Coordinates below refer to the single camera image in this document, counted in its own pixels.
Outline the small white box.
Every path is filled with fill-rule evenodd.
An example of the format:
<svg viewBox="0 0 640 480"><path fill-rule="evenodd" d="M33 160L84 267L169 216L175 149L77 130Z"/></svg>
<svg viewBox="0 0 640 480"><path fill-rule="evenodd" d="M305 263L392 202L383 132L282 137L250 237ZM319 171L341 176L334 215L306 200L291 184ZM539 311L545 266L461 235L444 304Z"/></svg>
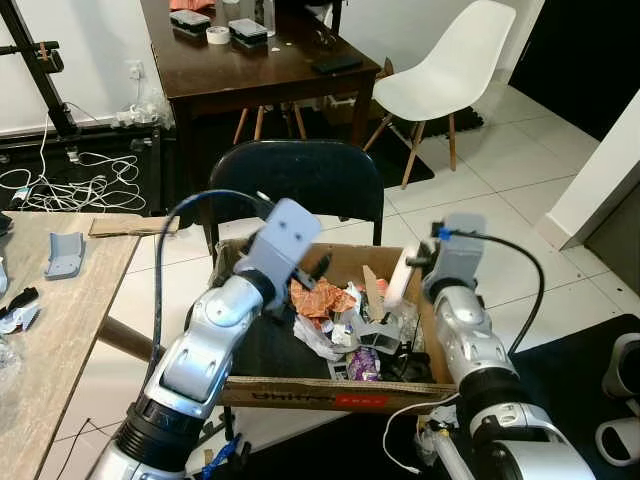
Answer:
<svg viewBox="0 0 640 480"><path fill-rule="evenodd" d="M415 244L407 244L401 250L396 260L396 268L387 283L387 289L385 289L383 305L387 308L394 308L402 305L404 292L408 289L408 284L412 279L413 265L410 264L411 259L415 259L419 251L419 247Z"/></svg>

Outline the orange crumpled wrapper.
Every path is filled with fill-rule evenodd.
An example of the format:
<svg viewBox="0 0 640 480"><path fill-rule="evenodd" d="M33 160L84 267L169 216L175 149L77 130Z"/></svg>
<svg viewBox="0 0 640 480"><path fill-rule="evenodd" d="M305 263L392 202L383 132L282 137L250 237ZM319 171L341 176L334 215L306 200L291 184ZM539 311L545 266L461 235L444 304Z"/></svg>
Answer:
<svg viewBox="0 0 640 480"><path fill-rule="evenodd" d="M314 323L324 323L334 312L346 312L357 306L352 294L335 287L328 279L317 280L315 287L307 289L297 280L289 284L291 302L298 315L307 317Z"/></svg>

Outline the upright brown cardboard scrap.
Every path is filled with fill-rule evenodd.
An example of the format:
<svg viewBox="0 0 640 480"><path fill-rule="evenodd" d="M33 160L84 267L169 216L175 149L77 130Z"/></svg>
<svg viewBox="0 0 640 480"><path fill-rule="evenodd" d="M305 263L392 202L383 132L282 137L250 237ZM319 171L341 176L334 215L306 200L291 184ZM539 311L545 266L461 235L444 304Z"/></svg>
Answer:
<svg viewBox="0 0 640 480"><path fill-rule="evenodd" d="M385 311L384 294L378 282L378 275L369 265L362 265L362 275L364 275L365 297L370 319L381 321L387 311Z"/></svg>

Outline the white crumpled plastic bag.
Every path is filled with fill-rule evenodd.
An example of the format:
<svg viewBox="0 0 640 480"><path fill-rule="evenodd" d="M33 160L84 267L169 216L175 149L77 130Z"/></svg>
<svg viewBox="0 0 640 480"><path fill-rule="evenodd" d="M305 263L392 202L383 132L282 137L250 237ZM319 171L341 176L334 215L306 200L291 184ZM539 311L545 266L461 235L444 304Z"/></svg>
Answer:
<svg viewBox="0 0 640 480"><path fill-rule="evenodd" d="M305 316L294 316L292 332L294 338L301 340L316 356L324 358L326 361L340 360L351 352L351 348L332 342L328 335L317 330Z"/></svg>

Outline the black chair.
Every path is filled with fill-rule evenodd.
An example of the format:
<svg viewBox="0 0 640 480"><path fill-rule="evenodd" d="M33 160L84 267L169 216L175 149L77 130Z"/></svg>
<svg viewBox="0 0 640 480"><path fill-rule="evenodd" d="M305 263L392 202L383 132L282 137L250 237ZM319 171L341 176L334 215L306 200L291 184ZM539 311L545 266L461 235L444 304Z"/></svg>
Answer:
<svg viewBox="0 0 640 480"><path fill-rule="evenodd" d="M241 143L212 166L207 187L292 198L312 214L370 221L383 241L383 178L369 154L330 140Z"/></svg>

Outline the purple snack wrapper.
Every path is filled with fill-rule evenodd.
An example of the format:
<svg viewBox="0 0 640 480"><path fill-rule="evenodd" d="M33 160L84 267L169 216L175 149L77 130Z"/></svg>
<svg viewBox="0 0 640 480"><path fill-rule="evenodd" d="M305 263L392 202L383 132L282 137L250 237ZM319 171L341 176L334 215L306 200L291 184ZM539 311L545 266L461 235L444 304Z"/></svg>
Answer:
<svg viewBox="0 0 640 480"><path fill-rule="evenodd" d="M351 381L380 381L379 352L371 347L358 347L346 356L346 376Z"/></svg>

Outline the brown cardboard box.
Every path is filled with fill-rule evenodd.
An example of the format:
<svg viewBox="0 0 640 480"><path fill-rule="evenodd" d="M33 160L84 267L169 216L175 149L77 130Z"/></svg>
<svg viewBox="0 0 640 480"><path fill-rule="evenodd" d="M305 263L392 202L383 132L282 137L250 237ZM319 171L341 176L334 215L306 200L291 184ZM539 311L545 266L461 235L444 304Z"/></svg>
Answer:
<svg viewBox="0 0 640 480"><path fill-rule="evenodd" d="M248 239L221 239L215 246L215 268L210 285L220 285L241 259ZM403 247L366 244L315 243L303 256L310 273L317 262L332 253L325 278L335 285L364 284L364 268L390 279ZM232 372L225 381L219 404L234 407L283 408L283 410L334 410L392 413L408 404L443 401L457 392L445 366L445 351L436 339L433 306L422 297L420 271L410 282L413 296L404 302L419 308L416 351L429 357L426 381L353 381L330 378L326 360L294 337L292 320L273 317L256 320L234 353Z"/></svg>

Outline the black low cabinet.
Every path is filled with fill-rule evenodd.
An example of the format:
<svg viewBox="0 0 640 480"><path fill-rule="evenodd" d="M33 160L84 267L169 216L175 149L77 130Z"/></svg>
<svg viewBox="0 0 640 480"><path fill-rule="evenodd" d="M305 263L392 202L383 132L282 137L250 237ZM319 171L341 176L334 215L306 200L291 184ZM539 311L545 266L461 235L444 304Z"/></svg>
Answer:
<svg viewBox="0 0 640 480"><path fill-rule="evenodd" d="M0 134L0 209L164 212L166 134L113 125L87 125L76 137L51 127Z"/></svg>

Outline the flat brown cardboard piece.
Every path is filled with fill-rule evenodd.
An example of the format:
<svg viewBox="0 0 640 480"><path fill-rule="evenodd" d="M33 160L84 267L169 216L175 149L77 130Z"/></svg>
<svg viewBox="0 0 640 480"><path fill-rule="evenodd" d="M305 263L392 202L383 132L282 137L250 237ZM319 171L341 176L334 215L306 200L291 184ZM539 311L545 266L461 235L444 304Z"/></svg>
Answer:
<svg viewBox="0 0 640 480"><path fill-rule="evenodd" d="M165 227L165 216L141 218L137 215L124 215L122 218L95 218L91 221L88 236L108 238L118 236L157 236L164 232L174 232L180 227L182 216L174 216L173 223Z"/></svg>

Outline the white shell chair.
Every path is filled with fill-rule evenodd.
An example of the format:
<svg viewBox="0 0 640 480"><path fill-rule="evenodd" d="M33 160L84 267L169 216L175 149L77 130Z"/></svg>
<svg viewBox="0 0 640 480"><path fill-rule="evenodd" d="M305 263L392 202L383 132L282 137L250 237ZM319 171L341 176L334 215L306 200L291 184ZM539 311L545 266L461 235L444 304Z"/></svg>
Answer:
<svg viewBox="0 0 640 480"><path fill-rule="evenodd" d="M424 60L375 82L372 100L387 114L370 134L366 145L370 147L374 143L394 116L416 123L399 187L404 189L410 183L413 165L420 157L422 133L429 120L448 120L451 170L457 168L458 129L454 115L470 108L484 95L516 15L512 6L495 0L475 0L452 20Z"/></svg>

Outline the dark brown table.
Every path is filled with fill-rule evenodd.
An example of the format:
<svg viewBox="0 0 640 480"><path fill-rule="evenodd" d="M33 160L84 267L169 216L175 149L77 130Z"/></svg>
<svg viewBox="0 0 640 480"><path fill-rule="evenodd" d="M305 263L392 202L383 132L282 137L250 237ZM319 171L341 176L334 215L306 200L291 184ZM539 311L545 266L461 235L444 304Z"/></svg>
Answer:
<svg viewBox="0 0 640 480"><path fill-rule="evenodd" d="M317 33L329 28L314 15L280 13L268 46L244 49L236 44L210 45L204 38L175 32L168 18L169 0L140 0L140 5L177 137L172 159L165 165L166 205L177 204L209 182L212 164L196 137L197 116L353 92L356 104L349 142L360 146L366 141L380 65L342 37L335 37L329 47L317 44ZM361 56L364 64L332 76L312 72L314 61L333 55Z"/></svg>

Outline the grey slipper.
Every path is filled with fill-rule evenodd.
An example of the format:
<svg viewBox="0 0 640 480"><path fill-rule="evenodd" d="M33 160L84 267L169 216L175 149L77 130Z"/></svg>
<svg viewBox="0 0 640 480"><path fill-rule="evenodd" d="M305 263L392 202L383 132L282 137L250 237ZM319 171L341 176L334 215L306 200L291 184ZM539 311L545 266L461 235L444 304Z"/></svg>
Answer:
<svg viewBox="0 0 640 480"><path fill-rule="evenodd" d="M640 461L639 417L603 422L595 430L595 444L600 456L609 465L636 465Z"/></svg>
<svg viewBox="0 0 640 480"><path fill-rule="evenodd" d="M602 379L605 396L630 401L640 396L640 334L626 333L616 340Z"/></svg>

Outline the black plastic case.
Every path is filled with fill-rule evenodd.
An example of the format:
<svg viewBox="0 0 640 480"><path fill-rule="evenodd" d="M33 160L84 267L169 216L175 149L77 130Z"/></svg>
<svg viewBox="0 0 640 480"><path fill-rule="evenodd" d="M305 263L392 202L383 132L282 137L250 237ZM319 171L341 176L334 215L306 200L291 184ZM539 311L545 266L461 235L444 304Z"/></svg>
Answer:
<svg viewBox="0 0 640 480"><path fill-rule="evenodd" d="M260 49L269 44L270 31L256 20L239 18L228 20L230 41L246 49Z"/></svg>
<svg viewBox="0 0 640 480"><path fill-rule="evenodd" d="M193 12L193 10L173 10L169 12L168 18L170 26L175 31L189 36L204 37L206 29L212 26L209 15Z"/></svg>

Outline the black white gadget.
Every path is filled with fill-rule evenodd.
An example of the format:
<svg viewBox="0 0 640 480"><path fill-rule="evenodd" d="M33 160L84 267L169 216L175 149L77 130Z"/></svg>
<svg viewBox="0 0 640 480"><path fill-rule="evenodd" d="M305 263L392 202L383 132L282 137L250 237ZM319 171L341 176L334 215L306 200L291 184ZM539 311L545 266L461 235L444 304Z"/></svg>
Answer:
<svg viewBox="0 0 640 480"><path fill-rule="evenodd" d="M37 289L24 288L8 306L0 308L0 334L26 332L40 311Z"/></svg>

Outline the black metal stand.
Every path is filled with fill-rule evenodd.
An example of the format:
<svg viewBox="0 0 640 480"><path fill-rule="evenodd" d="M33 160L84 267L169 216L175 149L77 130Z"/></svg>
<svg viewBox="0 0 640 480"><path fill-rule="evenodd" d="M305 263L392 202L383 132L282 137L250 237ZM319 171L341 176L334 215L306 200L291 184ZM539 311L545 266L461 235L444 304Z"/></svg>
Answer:
<svg viewBox="0 0 640 480"><path fill-rule="evenodd" d="M0 19L3 19L6 31L12 36L13 45L0 46L1 56L17 54L26 64L29 76L35 82L40 97L47 108L47 119L61 137L76 137L81 128L70 114L70 109L61 99L58 88L52 83L51 74L63 72L64 61L61 60L58 41L36 42L29 35L27 24L15 0L0 0Z"/></svg>

